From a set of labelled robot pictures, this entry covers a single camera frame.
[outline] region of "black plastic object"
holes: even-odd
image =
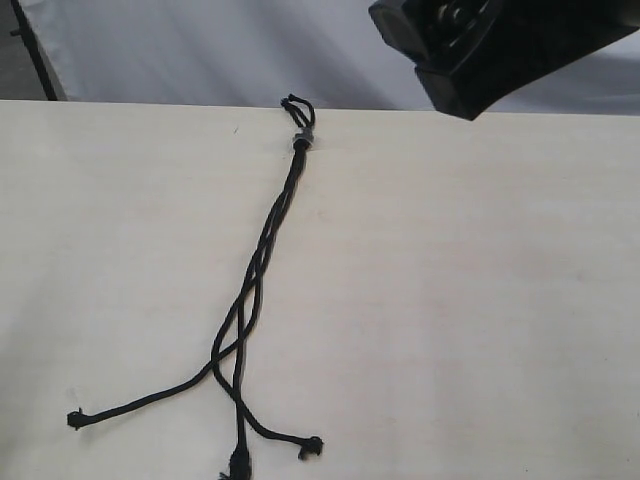
[[[416,64],[436,110],[467,120],[635,32],[639,12],[640,0],[378,0],[369,9],[384,41]]]

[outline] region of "white backdrop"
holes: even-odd
[[[424,109],[412,64],[369,19],[373,0],[22,0],[71,100]],[[640,36],[496,105],[640,114]]]

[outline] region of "wooden table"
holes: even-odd
[[[0,102],[0,478],[226,471],[213,379],[77,433],[65,415],[207,361],[294,133],[280,110]],[[319,112],[244,393],[325,451],[250,432],[253,478],[637,479],[639,133]]]

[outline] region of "white table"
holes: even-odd
[[[212,479],[206,362],[281,188],[279,110],[0,102],[0,478]],[[244,393],[256,480],[637,479],[640,119],[321,111]]]

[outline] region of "black rope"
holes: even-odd
[[[302,109],[295,105],[295,103],[299,103],[307,107],[309,110],[309,116],[307,117]],[[291,115],[293,121],[301,129],[300,133],[294,137],[293,161],[282,192],[278,195],[269,215],[267,216],[262,233],[258,240],[256,251],[249,261],[249,266],[247,267],[240,293],[231,305],[231,308],[229,309],[229,312],[227,313],[220,330],[214,339],[213,346],[211,348],[210,361],[193,378],[173,388],[148,395],[126,405],[106,410],[95,415],[85,415],[82,409],[71,412],[67,415],[67,424],[69,426],[78,430],[79,428],[87,425],[92,425],[119,415],[130,413],[151,403],[172,397],[195,387],[204,380],[209,371],[211,371],[217,382],[225,392],[227,392],[236,405],[237,444],[229,461],[229,475],[221,474],[222,479],[248,480],[251,477],[251,458],[247,445],[245,422],[249,423],[249,425],[264,438],[288,442],[299,446],[300,453],[298,454],[298,458],[301,460],[305,460],[309,454],[320,455],[322,453],[323,442],[319,437],[313,436],[309,438],[302,438],[270,430],[258,422],[242,399],[242,373],[245,360],[245,344],[247,337],[255,328],[260,315],[263,277],[271,260],[271,254],[273,253],[278,230],[289,211],[293,196],[295,195],[298,180],[304,171],[306,154],[307,150],[313,143],[313,128],[315,127],[316,122],[315,110],[307,100],[296,97],[295,95],[289,95],[289,97],[282,100],[281,105]],[[253,297],[251,314],[249,316],[249,320],[246,321],[245,304],[251,297]],[[237,319],[238,338],[231,343],[231,345],[222,349],[222,342],[229,333],[234,319]],[[229,383],[229,381],[222,375],[220,362],[234,350],[236,351],[235,366],[232,382]]]

